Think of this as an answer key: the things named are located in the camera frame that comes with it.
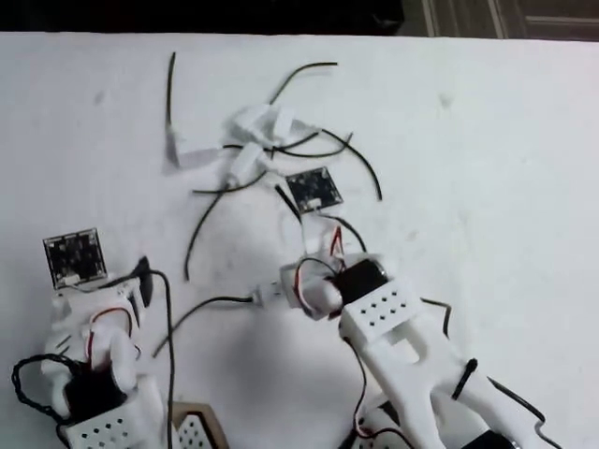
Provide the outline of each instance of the perforated plate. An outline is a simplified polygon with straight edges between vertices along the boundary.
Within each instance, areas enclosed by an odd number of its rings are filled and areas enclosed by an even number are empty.
[[[156,425],[154,407],[149,406],[152,397],[145,384],[139,383],[138,391],[121,407],[95,418],[68,427],[66,436],[72,449],[125,449],[129,447],[161,447],[160,426]]]
[[[409,286],[391,281],[343,308],[343,333],[358,339],[359,344],[374,341],[409,320],[420,308]]]
[[[182,449],[212,449],[206,429],[199,416],[195,414],[185,416],[178,433]]]

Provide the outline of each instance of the black cable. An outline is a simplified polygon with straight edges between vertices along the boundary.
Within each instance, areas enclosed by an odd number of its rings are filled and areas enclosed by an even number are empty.
[[[338,65],[338,64],[337,63],[312,63],[312,64],[307,64],[307,65],[303,65],[299,68],[296,68],[293,72],[291,72],[291,74],[286,78],[286,80],[283,82],[281,87],[272,96],[272,99],[270,100],[269,104],[272,105],[272,104],[274,104],[275,101],[277,101],[277,98],[279,98],[279,96],[283,93],[283,91],[285,90],[285,87],[287,87],[287,84],[289,84],[289,82],[291,82],[291,80],[294,79],[296,77],[296,75],[299,74],[299,72],[306,70],[308,68],[326,67],[326,66],[331,66],[331,65]]]
[[[293,201],[291,201],[291,198],[289,198],[289,196],[287,196],[285,194],[285,192],[283,191],[283,188],[281,188],[281,186],[279,184],[274,186],[274,190],[283,199],[284,203],[289,207],[289,209],[291,210],[291,213],[293,213],[295,215],[295,217],[298,219],[299,224],[301,225],[300,211],[298,210],[298,208],[296,208],[295,204],[293,204]]]
[[[426,299],[422,297],[420,299],[422,302],[426,304],[431,304],[432,306],[443,307],[446,310],[445,318],[443,319],[443,333],[446,334],[446,337],[449,338],[449,318],[451,317],[451,306],[446,302],[435,301],[434,299]]]
[[[165,284],[165,298],[167,301],[167,339],[168,339],[168,360],[170,364],[170,375],[168,376],[168,411],[167,411],[167,444],[168,449],[172,449],[172,402],[175,392],[175,346],[172,340],[172,301],[170,299],[170,282],[168,277],[162,271],[150,269],[148,273],[158,276]]]
[[[381,435],[383,433],[394,433],[395,435],[400,437],[403,440],[403,442],[405,442],[405,444],[410,449],[415,449],[414,445],[410,443],[410,441],[407,439],[407,437],[405,435],[403,435],[403,433],[401,433],[399,430],[397,430],[396,428],[393,428],[393,427],[382,428],[370,435],[363,435],[361,433],[360,429],[358,428],[358,424],[356,423],[356,417],[358,416],[359,408],[361,407],[362,402],[364,401],[364,398],[366,397],[366,385],[367,385],[366,370],[364,369],[364,364],[362,363],[362,360],[359,358],[358,351],[356,351],[356,348],[354,348],[354,345],[351,343],[351,341],[349,339],[343,339],[343,341],[345,341],[347,343],[347,345],[351,348],[354,355],[356,356],[356,360],[358,361],[359,369],[362,373],[362,391],[359,395],[358,403],[356,404],[356,409],[354,410],[354,420],[353,420],[354,421],[354,424],[353,424],[354,431],[358,434],[358,436],[362,440],[374,440],[376,437],[378,437],[379,435]]]
[[[204,306],[208,306],[209,304],[212,304],[214,302],[251,303],[252,301],[253,301],[253,299],[251,297],[213,297],[212,299],[208,299],[204,302],[200,302],[199,304],[194,306],[192,309],[187,311],[181,318],[179,318],[179,320],[177,320],[177,323],[175,323],[175,325],[172,327],[172,334],[174,334],[177,331],[177,329],[179,329],[179,327],[181,327],[181,325],[187,318],[189,318],[192,314],[194,314],[196,311],[198,311],[199,309],[201,309]],[[162,341],[160,341],[160,343],[158,344],[156,349],[154,349],[154,351],[152,353],[152,358],[156,358],[158,356],[158,354],[160,354],[160,351],[162,351],[162,348],[164,348],[164,346],[165,346],[165,344],[167,344],[167,342],[168,342],[168,336],[164,337],[162,339]]]
[[[57,425],[67,424],[68,420],[63,418],[60,414],[58,414],[50,405],[41,405],[39,402],[35,402],[32,399],[29,399],[22,391],[21,385],[21,369],[27,365],[32,363],[43,362],[44,360],[50,360],[52,362],[60,363],[61,365],[65,365],[70,371],[73,377],[79,375],[84,369],[84,364],[81,362],[76,362],[64,355],[58,354],[38,354],[33,355],[28,358],[24,358],[20,360],[12,369],[12,375],[10,380],[15,388],[15,394],[17,395],[17,399],[19,402],[31,407],[32,409],[37,410],[40,413],[49,416],[54,420]]]
[[[199,222],[197,222],[196,229],[194,229],[191,239],[189,240],[189,245],[187,245],[187,253],[185,255],[185,262],[184,262],[184,266],[183,266],[183,275],[184,275],[186,281],[189,281],[189,259],[191,258],[191,252],[194,249],[194,245],[196,244],[196,238],[197,238],[197,234],[199,233],[199,229],[202,227],[202,225],[204,225],[204,223],[208,219],[208,216],[210,215],[210,212],[212,212],[212,210],[216,207],[218,202],[223,198],[223,196],[225,194],[226,194],[226,191],[219,192],[218,195],[214,198],[214,201],[211,203],[211,205],[206,209],[206,211],[199,218]]]
[[[345,141],[340,138],[339,136],[331,133],[329,130],[327,129],[322,129],[322,132],[325,133],[328,136],[331,136],[332,138],[334,138],[335,140],[337,140],[340,143],[345,143]],[[372,178],[373,178],[373,182],[374,182],[374,188],[376,189],[376,197],[378,198],[379,201],[383,201],[383,192],[381,191],[381,184],[378,180],[378,177],[376,176],[376,172],[373,169],[373,166],[371,166],[370,162],[368,162],[368,160],[362,155],[361,152],[359,152],[358,150],[356,150],[351,144],[347,143],[347,150],[349,150],[350,152],[352,152],[361,162],[362,164],[364,164],[364,166],[368,169],[368,171],[370,172]]]
[[[354,133],[350,133],[350,135],[347,137],[347,140],[343,143],[341,148],[339,150],[335,150],[334,152],[318,152],[318,153],[313,153],[313,154],[305,154],[305,153],[299,153],[299,152],[289,152],[287,150],[288,147],[275,147],[274,150],[277,152],[280,152],[281,154],[285,154],[287,156],[292,156],[292,157],[299,157],[299,158],[304,158],[304,159],[320,159],[321,157],[336,156],[337,154],[344,152],[353,136],[354,136]]]
[[[289,145],[283,145],[281,147],[273,147],[270,151],[272,152],[286,152],[287,150],[291,150],[293,148],[298,147],[299,145],[303,145],[304,143],[309,142],[313,138],[317,138],[320,135],[320,131],[316,131],[305,138],[301,138],[297,142],[290,143]]]
[[[444,331],[444,334],[446,334],[446,336],[447,336],[446,331],[449,326],[449,316],[451,314],[451,306],[449,304],[445,304],[444,302],[434,301],[432,299],[421,298],[421,300],[422,300],[422,302],[426,302],[426,303],[432,304],[434,306],[440,306],[440,307],[446,308],[446,317],[445,317],[444,324],[443,324],[443,331]],[[519,404],[524,409],[528,410],[530,413],[532,413],[538,419],[538,422],[534,426],[534,431],[536,432],[536,434],[538,435],[538,437],[541,440],[543,440],[550,446],[554,447],[555,449],[562,449],[562,447],[558,443],[553,441],[551,438],[546,437],[545,434],[541,431],[541,427],[547,422],[547,419],[536,407],[534,407],[529,401],[520,397],[518,394],[514,393],[512,390],[510,390],[506,386],[497,382],[495,379],[493,379],[491,377],[488,377],[488,379],[497,390],[502,392],[504,395],[506,395],[510,399],[514,400],[517,404]]]
[[[337,217],[335,215],[327,215],[326,213],[319,213],[318,215],[321,217],[324,217],[324,218],[328,218],[330,220],[334,220],[337,223],[339,223],[341,226],[343,226],[345,229],[347,229],[349,232],[351,232],[356,237],[356,239],[358,239],[361,250],[364,253],[368,252],[368,250],[366,249],[366,243],[364,243],[364,239],[359,234],[359,232],[347,220],[345,220],[342,217]]]
[[[175,70],[175,59],[176,58],[177,58],[177,53],[174,51],[170,55],[170,62],[168,63],[168,80],[167,80],[167,126],[168,127],[172,126],[170,103],[172,100],[172,74]]]
[[[298,271],[298,269],[300,269],[301,266],[306,262],[318,262],[320,265],[327,267],[330,270],[330,272],[333,273],[333,275],[338,274],[337,271],[335,271],[335,268],[333,268],[324,260],[317,259],[316,257],[304,257],[303,259],[301,259],[298,263],[298,266],[296,267],[296,271]]]

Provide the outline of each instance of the black zip tie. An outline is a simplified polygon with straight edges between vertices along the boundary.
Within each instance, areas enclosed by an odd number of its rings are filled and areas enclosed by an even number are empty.
[[[476,360],[475,358],[471,358],[470,360],[468,360],[468,363],[466,364],[466,369],[464,370],[464,373],[461,375],[461,379],[458,382],[458,385],[456,386],[456,390],[453,392],[453,395],[451,395],[451,398],[453,400],[458,400],[461,394],[461,390],[464,389],[464,386],[466,386],[466,382],[468,382],[468,379],[470,379],[470,376],[473,374],[473,372],[476,371],[477,368],[478,360]]]

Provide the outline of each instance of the white plastic bracket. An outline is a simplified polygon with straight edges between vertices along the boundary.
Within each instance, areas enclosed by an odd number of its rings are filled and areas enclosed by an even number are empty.
[[[451,396],[467,359],[459,354],[427,313],[408,282],[391,281],[343,308],[341,334],[350,339],[415,447],[445,449],[431,395]],[[458,401],[476,412],[494,431],[526,449],[543,447],[518,404],[475,371]]]

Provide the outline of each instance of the black circuit board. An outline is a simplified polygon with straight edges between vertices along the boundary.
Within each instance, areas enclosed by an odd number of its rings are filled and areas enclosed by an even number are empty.
[[[287,176],[287,185],[298,205],[299,213],[329,208],[343,199],[326,167]]]
[[[44,239],[55,289],[107,277],[97,229]]]

